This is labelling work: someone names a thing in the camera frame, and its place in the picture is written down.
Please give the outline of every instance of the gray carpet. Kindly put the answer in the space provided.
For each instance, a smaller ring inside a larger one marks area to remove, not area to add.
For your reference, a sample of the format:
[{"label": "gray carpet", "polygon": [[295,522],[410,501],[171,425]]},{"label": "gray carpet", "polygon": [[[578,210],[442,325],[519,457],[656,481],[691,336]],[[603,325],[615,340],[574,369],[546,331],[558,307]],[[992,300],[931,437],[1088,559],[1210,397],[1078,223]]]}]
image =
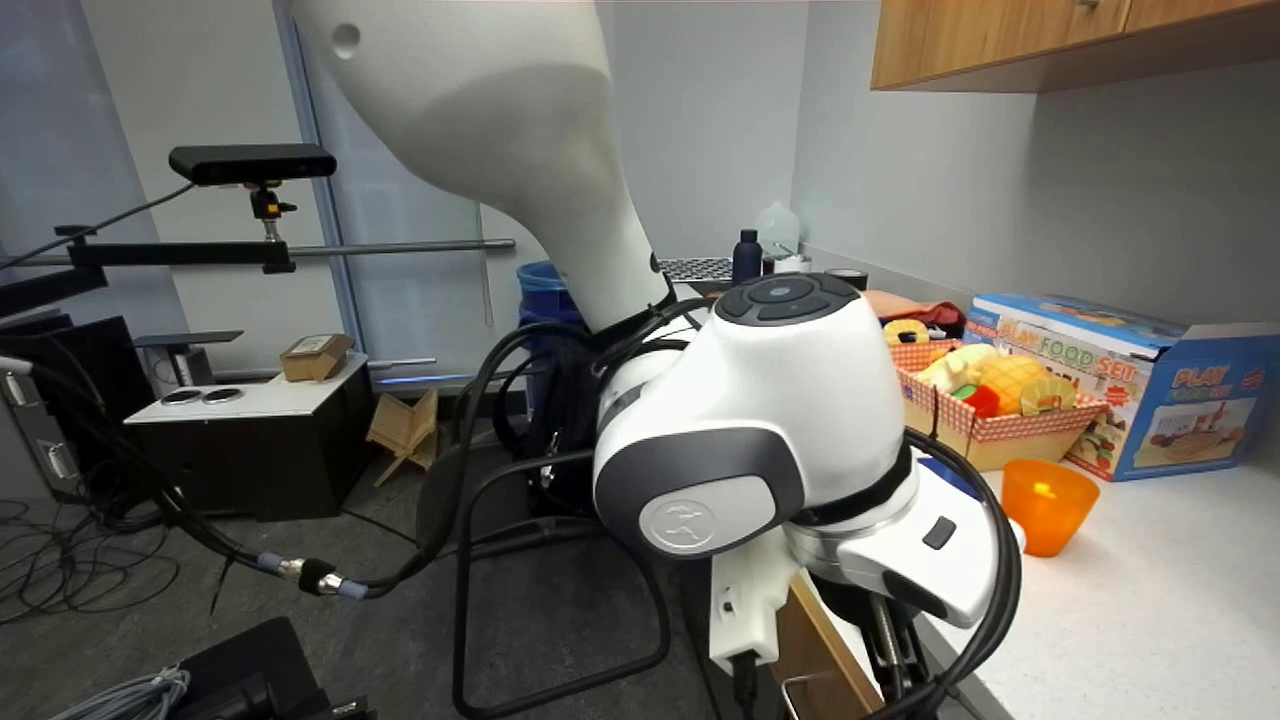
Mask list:
[{"label": "gray carpet", "polygon": [[[380,491],[358,491],[352,507],[393,527],[415,534],[415,504],[432,476],[400,476]],[[55,507],[30,507],[30,523],[47,523]],[[519,511],[519,495],[485,511],[485,523],[504,523]],[[275,547],[289,556],[325,556],[352,575],[393,571],[414,544],[395,542],[363,522],[289,522],[289,523],[223,523],[252,547]],[[6,542],[18,523],[0,523],[0,568],[19,552]],[[134,542],[98,542],[124,547],[151,547],[160,534]],[[331,700],[368,696],[385,720],[459,715],[453,710],[453,556],[414,575],[400,591],[378,603],[341,603],[295,591],[284,582],[234,568],[220,585],[220,559],[193,544],[186,534],[169,534],[166,556],[179,566],[178,585],[142,603],[118,614],[47,614],[0,629],[0,715],[47,715],[118,682],[179,665],[259,622],[289,615],[314,659],[319,688]],[[166,568],[142,566],[130,591],[143,591]],[[471,691],[478,700],[507,700],[546,682],[569,682],[574,671],[601,668],[656,643],[653,614],[637,571],[601,544],[563,544],[536,556],[504,556],[478,566],[471,591]],[[717,705],[709,700],[706,659],[691,652],[685,615],[699,623],[699,582],[664,575],[664,603],[673,615],[669,659],[630,678],[620,686],[519,714],[546,715],[612,715],[612,720],[706,720],[737,715],[727,686],[712,678]],[[758,715],[780,715],[775,696],[763,688]]]}]

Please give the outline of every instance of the white table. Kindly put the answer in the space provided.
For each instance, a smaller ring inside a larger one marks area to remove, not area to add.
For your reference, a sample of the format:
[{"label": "white table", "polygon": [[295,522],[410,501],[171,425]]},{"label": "white table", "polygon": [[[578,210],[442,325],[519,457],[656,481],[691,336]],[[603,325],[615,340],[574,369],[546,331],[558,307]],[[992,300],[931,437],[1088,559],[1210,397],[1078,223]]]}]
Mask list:
[{"label": "white table", "polygon": [[979,682],[1030,720],[1280,715],[1280,472],[1110,484]]}]

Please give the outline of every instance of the toy box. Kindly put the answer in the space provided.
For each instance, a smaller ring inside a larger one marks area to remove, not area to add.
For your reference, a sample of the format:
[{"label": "toy box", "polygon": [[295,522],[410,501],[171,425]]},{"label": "toy box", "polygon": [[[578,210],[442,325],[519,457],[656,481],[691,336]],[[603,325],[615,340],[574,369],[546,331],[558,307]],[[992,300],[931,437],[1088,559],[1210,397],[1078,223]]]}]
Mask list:
[{"label": "toy box", "polygon": [[1062,408],[1043,418],[975,418],[968,403],[925,386],[902,355],[910,429],[936,437],[979,472],[1000,472],[1007,462],[1065,462],[1085,429],[1100,418],[1100,403]]},{"label": "toy box", "polygon": [[1280,391],[1280,325],[1173,325],[988,292],[973,300],[968,340],[1032,352],[1100,399],[1070,457],[1110,481],[1237,464]]}]

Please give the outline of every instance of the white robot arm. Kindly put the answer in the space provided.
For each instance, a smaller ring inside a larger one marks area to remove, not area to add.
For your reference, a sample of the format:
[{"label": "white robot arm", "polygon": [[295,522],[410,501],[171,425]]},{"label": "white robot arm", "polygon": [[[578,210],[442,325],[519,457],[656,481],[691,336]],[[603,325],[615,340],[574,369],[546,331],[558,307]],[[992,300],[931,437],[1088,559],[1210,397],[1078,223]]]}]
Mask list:
[{"label": "white robot arm", "polygon": [[[673,300],[615,159],[591,0],[294,0],[294,14],[415,176],[546,246],[591,331],[646,325]],[[615,535],[753,568],[749,556],[775,559],[753,542],[784,523],[787,556],[825,582],[956,623],[983,614],[988,517],[910,451],[902,386],[860,292],[767,277],[733,288],[699,331],[685,322],[661,331],[689,336],[689,352],[623,363],[601,403],[591,491]]]}]

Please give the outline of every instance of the orange cup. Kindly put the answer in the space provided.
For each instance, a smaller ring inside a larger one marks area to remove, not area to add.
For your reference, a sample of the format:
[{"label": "orange cup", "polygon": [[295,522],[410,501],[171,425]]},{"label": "orange cup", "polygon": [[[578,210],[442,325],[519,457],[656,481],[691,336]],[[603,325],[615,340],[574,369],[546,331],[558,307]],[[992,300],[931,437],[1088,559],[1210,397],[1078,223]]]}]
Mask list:
[{"label": "orange cup", "polygon": [[1030,534],[1030,556],[1065,552],[1098,495],[1098,484],[1072,470],[1043,462],[1004,464],[1000,504]]}]

